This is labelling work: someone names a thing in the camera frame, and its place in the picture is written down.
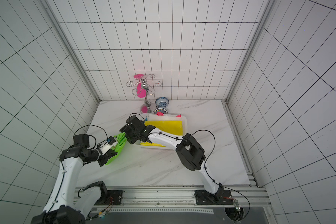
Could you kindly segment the green frog raincoat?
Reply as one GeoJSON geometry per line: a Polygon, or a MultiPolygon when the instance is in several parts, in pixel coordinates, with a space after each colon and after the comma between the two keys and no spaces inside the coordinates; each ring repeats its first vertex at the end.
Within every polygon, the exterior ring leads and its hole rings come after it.
{"type": "Polygon", "coordinates": [[[126,138],[126,134],[125,133],[120,133],[118,135],[114,136],[117,145],[112,147],[112,150],[115,151],[117,154],[110,158],[107,163],[105,165],[110,164],[111,162],[113,162],[122,152],[123,148],[125,147],[125,144],[127,142],[127,138],[126,138]]]}

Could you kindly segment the white plastic perforated basket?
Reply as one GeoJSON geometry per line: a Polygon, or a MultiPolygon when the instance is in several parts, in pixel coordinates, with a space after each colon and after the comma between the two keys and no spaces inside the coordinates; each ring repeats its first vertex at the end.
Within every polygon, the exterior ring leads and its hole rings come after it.
{"type": "Polygon", "coordinates": [[[158,116],[156,114],[148,114],[145,113],[142,115],[145,119],[145,121],[156,121],[156,120],[181,120],[183,122],[183,127],[187,133],[188,130],[188,125],[187,125],[187,120],[186,118],[182,115],[181,118],[176,117],[176,115],[169,115],[169,114],[165,114],[164,116],[158,116]]]}

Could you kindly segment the yellow raincoat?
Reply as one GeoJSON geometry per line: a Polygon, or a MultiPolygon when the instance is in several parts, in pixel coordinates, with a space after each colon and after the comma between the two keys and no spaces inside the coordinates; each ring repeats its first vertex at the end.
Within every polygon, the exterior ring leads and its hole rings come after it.
{"type": "Polygon", "coordinates": [[[186,131],[181,120],[152,120],[145,121],[145,125],[152,125],[156,128],[174,135],[185,135],[186,131]]]}

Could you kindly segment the pink bunny raincoat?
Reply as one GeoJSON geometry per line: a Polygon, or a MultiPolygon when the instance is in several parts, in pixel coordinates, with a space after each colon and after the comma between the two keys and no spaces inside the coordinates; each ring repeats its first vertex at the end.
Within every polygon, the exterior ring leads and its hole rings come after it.
{"type": "Polygon", "coordinates": [[[162,113],[162,112],[157,112],[156,114],[157,114],[158,116],[164,116],[164,115],[165,115],[165,114],[162,113]]]}

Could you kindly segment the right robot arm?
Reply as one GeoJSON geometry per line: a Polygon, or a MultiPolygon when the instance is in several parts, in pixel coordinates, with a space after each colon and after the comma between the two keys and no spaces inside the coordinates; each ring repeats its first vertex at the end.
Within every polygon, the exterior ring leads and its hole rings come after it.
{"type": "Polygon", "coordinates": [[[209,175],[203,147],[192,134],[184,136],[164,132],[152,125],[145,125],[135,115],[130,115],[126,124],[119,130],[126,134],[130,144],[136,141],[160,144],[175,150],[181,164],[190,171],[198,173],[206,191],[206,201],[218,203],[224,193],[224,187],[209,175]]]}

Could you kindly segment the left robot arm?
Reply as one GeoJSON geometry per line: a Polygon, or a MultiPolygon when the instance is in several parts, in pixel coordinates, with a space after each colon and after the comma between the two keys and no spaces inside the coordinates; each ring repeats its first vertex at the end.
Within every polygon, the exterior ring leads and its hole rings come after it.
{"type": "Polygon", "coordinates": [[[114,197],[107,191],[103,181],[87,185],[78,201],[76,185],[81,169],[90,162],[104,166],[117,155],[113,148],[116,138],[110,136],[96,148],[90,148],[89,135],[73,137],[74,144],[64,150],[60,157],[60,168],[55,186],[40,215],[32,218],[33,224],[84,224],[94,205],[114,204],[114,197]]]}

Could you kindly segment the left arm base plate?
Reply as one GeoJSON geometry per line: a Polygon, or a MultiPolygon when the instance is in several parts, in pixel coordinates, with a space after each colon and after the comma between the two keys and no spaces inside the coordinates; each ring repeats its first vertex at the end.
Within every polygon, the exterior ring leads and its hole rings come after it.
{"type": "Polygon", "coordinates": [[[96,203],[99,206],[121,205],[123,190],[108,190],[96,203]]]}

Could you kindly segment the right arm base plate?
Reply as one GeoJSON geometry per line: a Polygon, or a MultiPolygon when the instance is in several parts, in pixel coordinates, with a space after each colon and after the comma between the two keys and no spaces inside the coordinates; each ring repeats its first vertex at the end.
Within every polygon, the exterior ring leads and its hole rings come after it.
{"type": "Polygon", "coordinates": [[[233,198],[229,190],[223,190],[218,196],[206,190],[195,190],[196,205],[233,205],[233,198]]]}

